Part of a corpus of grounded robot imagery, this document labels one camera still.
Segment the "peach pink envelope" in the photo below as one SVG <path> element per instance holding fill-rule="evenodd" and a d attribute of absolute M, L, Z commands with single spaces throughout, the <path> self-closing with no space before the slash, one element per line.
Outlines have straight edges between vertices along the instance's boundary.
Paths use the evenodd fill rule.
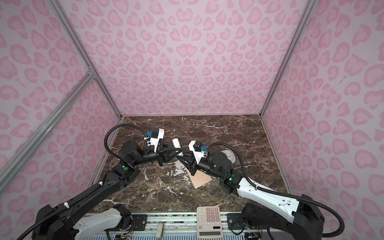
<path fill-rule="evenodd" d="M 192 176 L 190 171 L 186 169 L 187 174 L 189 176 L 189 179 L 195 189 L 198 189 L 202 187 L 205 184 L 208 184 L 212 181 L 212 178 L 209 175 L 206 175 L 205 173 L 201 171 L 196 171 L 195 175 Z"/>

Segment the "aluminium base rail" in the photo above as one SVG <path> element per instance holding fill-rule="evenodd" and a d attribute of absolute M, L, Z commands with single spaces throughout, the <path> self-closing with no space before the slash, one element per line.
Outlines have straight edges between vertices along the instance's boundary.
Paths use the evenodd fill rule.
<path fill-rule="evenodd" d="M 115 210 L 87 214 L 75 225 L 76 240 L 156 240 L 158 223 L 164 223 L 162 240 L 291 240 L 289 233 L 267 227 L 245 227 L 240 212 L 221 212 L 224 236 L 220 239 L 197 237 L 196 212 L 133 213 L 132 223 L 122 229 L 114 227 Z"/>

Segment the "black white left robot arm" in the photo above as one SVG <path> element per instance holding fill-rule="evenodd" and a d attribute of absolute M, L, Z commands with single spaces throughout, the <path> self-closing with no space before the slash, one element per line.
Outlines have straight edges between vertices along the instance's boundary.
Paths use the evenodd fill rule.
<path fill-rule="evenodd" d="M 121 204 L 92 218 L 86 218 L 85 214 L 110 195 L 131 184 L 141 172 L 138 165 L 168 163 L 181 153 L 182 148 L 179 140 L 173 139 L 171 144 L 159 140 L 150 145 L 149 150 L 145 153 L 135 141 L 124 142 L 118 152 L 122 160 L 103 180 L 67 202 L 54 208 L 46 205 L 39 210 L 32 239 L 82 240 L 106 229 L 129 228 L 132 224 L 131 212 Z"/>

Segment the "small white alarm clock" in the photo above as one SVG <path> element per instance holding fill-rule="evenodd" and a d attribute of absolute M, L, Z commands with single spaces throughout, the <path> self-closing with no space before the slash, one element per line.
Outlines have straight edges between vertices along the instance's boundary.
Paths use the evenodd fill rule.
<path fill-rule="evenodd" d="M 222 150 L 221 153 L 224 153 L 227 156 L 228 160 L 231 161 L 232 164 L 236 162 L 236 155 L 234 152 L 230 150 Z"/>

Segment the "white glue stick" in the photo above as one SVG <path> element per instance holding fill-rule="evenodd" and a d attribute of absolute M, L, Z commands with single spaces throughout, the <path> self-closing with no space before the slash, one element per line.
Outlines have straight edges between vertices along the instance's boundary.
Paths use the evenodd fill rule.
<path fill-rule="evenodd" d="M 179 141 L 178 138 L 174 138 L 174 139 L 173 139 L 173 145 L 174 145 L 175 148 L 178 148 L 178 149 L 181 149 L 181 148 L 182 148 L 182 147 L 181 147 L 181 144 L 180 144 L 180 141 Z M 184 155 L 184 154 L 183 154 L 183 151 L 181 151 L 178 155 L 179 155 L 179 156 L 183 156 L 183 155 Z"/>

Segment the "diagonal aluminium frame bar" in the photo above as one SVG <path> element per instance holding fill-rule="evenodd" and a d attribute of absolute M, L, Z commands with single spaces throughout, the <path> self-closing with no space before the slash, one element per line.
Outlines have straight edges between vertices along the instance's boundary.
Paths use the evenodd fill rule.
<path fill-rule="evenodd" d="M 45 141 L 48 135 L 60 122 L 62 117 L 68 112 L 72 105 L 77 101 L 90 82 L 94 80 L 94 71 L 89 71 L 77 84 L 72 91 L 63 99 L 56 109 L 49 115 L 34 134 L 23 144 L 19 151 L 11 158 L 11 162 L 1 172 L 1 193 L 13 181 L 17 174 L 22 170 L 30 157 Z"/>

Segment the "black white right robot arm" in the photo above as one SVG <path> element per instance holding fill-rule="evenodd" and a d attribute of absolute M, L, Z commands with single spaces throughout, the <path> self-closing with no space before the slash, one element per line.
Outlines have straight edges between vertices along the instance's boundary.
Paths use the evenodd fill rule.
<path fill-rule="evenodd" d="M 258 206 L 248 204 L 243 209 L 242 217 L 247 225 L 272 227 L 291 234 L 296 240 L 320 240 L 323 237 L 325 218 L 310 197 L 290 196 L 266 189 L 256 182 L 249 183 L 242 173 L 232 168 L 232 162 L 222 152 L 199 161 L 194 154 L 187 153 L 177 158 L 192 175 L 204 173 L 218 178 L 227 194 L 258 203 Z"/>

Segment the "pink white calculator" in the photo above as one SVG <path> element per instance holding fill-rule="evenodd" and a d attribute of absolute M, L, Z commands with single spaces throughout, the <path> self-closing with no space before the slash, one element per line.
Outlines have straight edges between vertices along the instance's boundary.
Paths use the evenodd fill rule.
<path fill-rule="evenodd" d="M 217 206 L 197 208 L 197 237 L 220 239 L 224 236 L 220 208 Z"/>

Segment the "white clip on rail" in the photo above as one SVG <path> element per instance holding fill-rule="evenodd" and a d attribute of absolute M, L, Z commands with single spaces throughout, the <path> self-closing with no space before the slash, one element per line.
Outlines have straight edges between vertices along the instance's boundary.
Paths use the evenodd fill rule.
<path fill-rule="evenodd" d="M 164 223 L 158 223 L 157 231 L 156 231 L 156 239 L 161 240 L 164 234 Z"/>

